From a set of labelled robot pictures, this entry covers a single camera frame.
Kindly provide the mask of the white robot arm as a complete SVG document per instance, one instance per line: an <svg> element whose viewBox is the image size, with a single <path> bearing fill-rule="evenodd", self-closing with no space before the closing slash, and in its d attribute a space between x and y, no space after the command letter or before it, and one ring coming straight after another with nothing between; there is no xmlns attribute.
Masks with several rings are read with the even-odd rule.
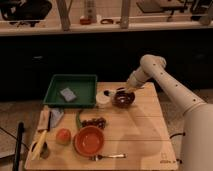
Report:
<svg viewBox="0 0 213 171"><path fill-rule="evenodd" d="M213 171L213 104L205 102L165 71L166 60L146 54L127 79L125 91L141 88L153 78L184 115L182 171Z"/></svg>

